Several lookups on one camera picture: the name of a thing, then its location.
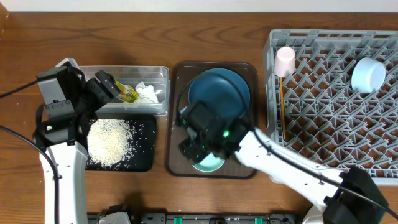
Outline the mint green bowl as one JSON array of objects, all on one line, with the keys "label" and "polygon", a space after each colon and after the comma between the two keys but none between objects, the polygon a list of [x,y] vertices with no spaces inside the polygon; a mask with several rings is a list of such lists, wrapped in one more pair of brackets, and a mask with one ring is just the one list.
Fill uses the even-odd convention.
[{"label": "mint green bowl", "polygon": [[224,162],[224,159],[210,153],[201,162],[194,164],[193,167],[200,172],[214,172],[222,167]]}]

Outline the yellow green snack wrapper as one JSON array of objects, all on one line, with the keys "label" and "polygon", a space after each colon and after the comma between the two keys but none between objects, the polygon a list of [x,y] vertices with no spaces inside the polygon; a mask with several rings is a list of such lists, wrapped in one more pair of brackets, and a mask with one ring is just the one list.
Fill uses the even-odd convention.
[{"label": "yellow green snack wrapper", "polygon": [[138,92],[130,85],[123,85],[116,81],[116,86],[119,88],[118,99],[125,103],[133,103],[138,99]]}]

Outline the dark blue plate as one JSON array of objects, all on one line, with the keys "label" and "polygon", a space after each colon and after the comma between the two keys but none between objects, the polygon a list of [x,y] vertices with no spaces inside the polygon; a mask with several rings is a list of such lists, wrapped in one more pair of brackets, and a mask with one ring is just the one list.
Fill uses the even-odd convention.
[{"label": "dark blue plate", "polygon": [[236,72],[225,68],[212,68],[194,79],[189,91],[190,104],[203,101],[226,119],[236,119],[245,115],[251,94],[248,84]]}]

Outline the white napkin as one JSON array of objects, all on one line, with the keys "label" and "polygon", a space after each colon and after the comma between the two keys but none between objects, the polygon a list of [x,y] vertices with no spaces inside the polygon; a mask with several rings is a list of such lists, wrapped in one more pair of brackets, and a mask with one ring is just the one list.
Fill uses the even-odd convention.
[{"label": "white napkin", "polygon": [[158,98],[155,94],[154,87],[152,85],[145,85],[144,82],[140,82],[136,85],[135,91],[139,94],[135,103],[158,103]]}]

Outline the wooden chopstick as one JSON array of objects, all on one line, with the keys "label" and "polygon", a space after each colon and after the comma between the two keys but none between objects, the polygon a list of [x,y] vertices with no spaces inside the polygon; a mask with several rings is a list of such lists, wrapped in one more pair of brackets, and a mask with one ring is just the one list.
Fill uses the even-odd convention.
[{"label": "wooden chopstick", "polygon": [[282,120],[282,137],[286,139],[285,133],[285,106],[284,106],[284,92],[283,92],[283,78],[279,77],[279,90],[280,90],[280,108],[281,108],[281,120]]}]

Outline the pink cup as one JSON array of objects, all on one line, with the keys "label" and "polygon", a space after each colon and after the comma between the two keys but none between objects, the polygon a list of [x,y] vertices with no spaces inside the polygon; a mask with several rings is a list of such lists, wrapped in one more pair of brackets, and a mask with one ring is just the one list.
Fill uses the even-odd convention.
[{"label": "pink cup", "polygon": [[278,77],[287,77],[295,71],[295,50],[291,47],[281,47],[274,59],[274,73]]}]

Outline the light blue bowl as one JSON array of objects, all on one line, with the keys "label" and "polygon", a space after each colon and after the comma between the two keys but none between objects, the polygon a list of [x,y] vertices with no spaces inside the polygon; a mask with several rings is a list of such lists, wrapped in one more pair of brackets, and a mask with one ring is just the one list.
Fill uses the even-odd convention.
[{"label": "light blue bowl", "polygon": [[365,57],[355,66],[351,77],[351,86],[354,91],[372,93],[380,89],[386,77],[386,68],[383,63]]}]

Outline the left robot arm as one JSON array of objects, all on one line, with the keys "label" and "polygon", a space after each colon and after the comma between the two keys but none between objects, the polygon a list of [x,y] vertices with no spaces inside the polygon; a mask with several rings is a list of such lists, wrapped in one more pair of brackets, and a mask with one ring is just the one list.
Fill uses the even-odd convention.
[{"label": "left robot arm", "polygon": [[44,99],[36,111],[34,143],[45,183],[46,223],[87,223],[87,136],[96,111],[119,95],[113,76],[100,70],[87,79],[72,58],[37,77]]}]

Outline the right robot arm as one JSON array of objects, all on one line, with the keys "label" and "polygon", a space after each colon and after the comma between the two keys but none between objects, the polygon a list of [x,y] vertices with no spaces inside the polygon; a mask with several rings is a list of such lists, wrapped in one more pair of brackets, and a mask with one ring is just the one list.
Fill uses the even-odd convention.
[{"label": "right robot arm", "polygon": [[235,156],[287,185],[313,205],[303,222],[379,223],[389,204],[369,174],[358,167],[348,172],[327,168],[271,140],[251,119],[226,119],[203,101],[176,115],[176,125],[189,137],[180,143],[183,155],[201,162],[208,154]]}]

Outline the clear plastic waste bin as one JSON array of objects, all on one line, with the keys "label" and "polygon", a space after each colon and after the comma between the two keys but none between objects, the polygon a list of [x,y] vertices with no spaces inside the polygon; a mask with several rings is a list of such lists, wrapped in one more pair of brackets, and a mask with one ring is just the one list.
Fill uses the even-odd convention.
[{"label": "clear plastic waste bin", "polygon": [[100,108],[98,113],[131,113],[131,114],[152,114],[165,116],[169,109],[170,79],[169,69],[165,66],[130,66],[130,65],[90,65],[80,66],[86,79],[95,76],[99,70],[111,74],[116,81],[123,85],[151,86],[151,90],[157,97],[158,102],[137,100],[133,103],[124,103],[114,99],[107,105]]}]

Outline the grey dishwasher rack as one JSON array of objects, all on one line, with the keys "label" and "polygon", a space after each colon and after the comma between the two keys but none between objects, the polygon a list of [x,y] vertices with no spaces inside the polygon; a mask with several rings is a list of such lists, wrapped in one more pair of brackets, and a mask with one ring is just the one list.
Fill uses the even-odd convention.
[{"label": "grey dishwasher rack", "polygon": [[[274,59],[285,46],[295,50],[295,71],[282,77],[284,140]],[[386,68],[382,87],[372,93],[351,86],[365,57]],[[377,185],[397,185],[397,32],[274,29],[263,64],[268,136],[324,166],[359,167]]]}]

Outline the brown serving tray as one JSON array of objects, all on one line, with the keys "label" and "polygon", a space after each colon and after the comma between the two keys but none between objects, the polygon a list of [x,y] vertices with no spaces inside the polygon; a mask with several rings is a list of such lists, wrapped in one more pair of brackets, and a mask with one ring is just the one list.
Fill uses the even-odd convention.
[{"label": "brown serving tray", "polygon": [[178,144],[188,137],[183,129],[174,125],[177,111],[175,110],[178,95],[183,87],[199,74],[207,70],[219,69],[226,77],[232,78],[236,86],[245,91],[244,97],[249,102],[251,118],[255,125],[259,122],[259,91],[257,70],[249,63],[221,62],[181,62],[173,69],[170,94],[169,123],[167,135],[167,155],[165,166],[170,174],[179,177],[198,177],[216,179],[250,179],[256,170],[240,164],[235,159],[228,159],[223,165],[212,172],[202,172],[181,153]]}]

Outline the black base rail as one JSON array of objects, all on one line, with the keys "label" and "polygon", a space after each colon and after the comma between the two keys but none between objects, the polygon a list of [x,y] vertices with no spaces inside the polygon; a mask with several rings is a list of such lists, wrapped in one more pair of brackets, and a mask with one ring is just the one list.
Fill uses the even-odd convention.
[{"label": "black base rail", "polygon": [[132,224],[274,224],[298,223],[299,216],[294,213],[271,214],[233,214],[233,213],[170,213],[161,209],[134,211],[128,205],[114,205],[99,213],[88,213],[89,223],[100,223],[106,215],[126,212]]}]

